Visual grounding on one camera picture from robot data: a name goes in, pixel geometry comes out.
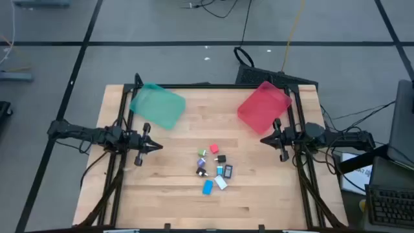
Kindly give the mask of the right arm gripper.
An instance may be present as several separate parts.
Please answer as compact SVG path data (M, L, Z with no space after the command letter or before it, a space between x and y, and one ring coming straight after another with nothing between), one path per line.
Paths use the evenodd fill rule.
M263 144L271 146L281 151L279 159L281 162L286 162L289 159L289 153L285 149L285 146L292 146L296 138L296 133L292 127L287 127L284 130L281 129L281 120L276 118L274 123L274 133L262 138L260 141Z

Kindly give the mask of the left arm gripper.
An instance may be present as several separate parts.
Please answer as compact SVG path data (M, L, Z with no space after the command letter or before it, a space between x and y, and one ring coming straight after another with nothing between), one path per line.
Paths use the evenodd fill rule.
M135 157L134 165L141 166L143 163L144 154L148 154L152 151L161 150L163 147L161 144L153 141L149 136L151 126L146 122L143 126L143 134L140 135L136 131L132 132L129 136L129 149L138 150L138 155Z

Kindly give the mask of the white staple box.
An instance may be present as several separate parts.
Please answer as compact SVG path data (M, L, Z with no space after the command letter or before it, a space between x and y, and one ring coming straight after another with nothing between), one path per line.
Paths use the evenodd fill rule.
M214 181L217 183L218 187L221 190L224 190L228 186L226 181L224 180L224 178L221 175L218 175L217 177L215 177Z

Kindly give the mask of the red translucent plastic bin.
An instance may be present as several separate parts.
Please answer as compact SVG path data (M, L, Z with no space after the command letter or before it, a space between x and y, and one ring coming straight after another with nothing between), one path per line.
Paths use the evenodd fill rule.
M237 109L237 116L258 135L264 134L291 105L292 99L268 81Z

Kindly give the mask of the green translucent plastic bin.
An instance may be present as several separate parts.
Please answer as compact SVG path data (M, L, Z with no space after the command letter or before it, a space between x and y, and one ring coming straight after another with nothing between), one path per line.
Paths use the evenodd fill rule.
M186 100L155 83L146 83L129 108L164 129L173 129L186 108Z

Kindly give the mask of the black mesh computer case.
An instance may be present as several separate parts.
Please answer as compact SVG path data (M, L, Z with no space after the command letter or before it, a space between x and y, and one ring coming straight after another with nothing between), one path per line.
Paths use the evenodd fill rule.
M249 67L246 65L239 66L237 78L235 80L236 84L261 84L264 81L280 85L314 85L316 88L318 88L318 82L290 76L281 71L272 72L255 67Z

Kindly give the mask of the black desk beam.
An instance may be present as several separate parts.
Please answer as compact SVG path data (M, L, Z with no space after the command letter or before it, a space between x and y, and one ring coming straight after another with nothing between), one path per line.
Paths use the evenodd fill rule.
M336 169L342 174L353 172L365 166L372 165L376 157L382 157L383 159L389 159L389 156L387 155L387 151L388 151L388 145L385 144L383 146L380 146L374 149L373 151L369 151L364 154L358 155L355 158L346 160L344 162L340 162L336 166Z

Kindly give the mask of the white printed sheet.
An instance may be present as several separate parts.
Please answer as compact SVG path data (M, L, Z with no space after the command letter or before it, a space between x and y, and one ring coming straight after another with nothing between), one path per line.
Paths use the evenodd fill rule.
M371 165L346 173L340 178L341 190L365 195L365 185L369 184L371 173Z

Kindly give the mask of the black keyboard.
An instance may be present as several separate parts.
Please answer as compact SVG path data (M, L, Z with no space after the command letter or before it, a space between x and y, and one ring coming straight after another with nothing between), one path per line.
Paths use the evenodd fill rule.
M414 229L414 188L366 184L365 192L371 224Z

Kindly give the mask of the black aluminium rig frame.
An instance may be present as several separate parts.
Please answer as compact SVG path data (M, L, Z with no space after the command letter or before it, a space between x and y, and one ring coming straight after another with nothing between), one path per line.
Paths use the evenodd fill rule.
M136 151L104 155L93 146L73 222L80 224L96 206L118 170L120 186L96 219L98 225L140 230L252 230L326 227L328 219L300 182L298 168L281 162L279 152L237 117L237 108L254 92L249 85L170 85L183 96L186 109L171 130L153 126L151 137L162 150L144 156ZM233 166L227 187L204 195L197 152L216 144Z

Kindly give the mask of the grey floor rail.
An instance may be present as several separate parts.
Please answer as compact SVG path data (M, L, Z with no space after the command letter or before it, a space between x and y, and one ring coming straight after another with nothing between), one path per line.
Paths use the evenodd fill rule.
M71 5L72 0L12 0L12 2L22 8L65 8Z
M26 72L0 71L0 82L32 82L33 77Z

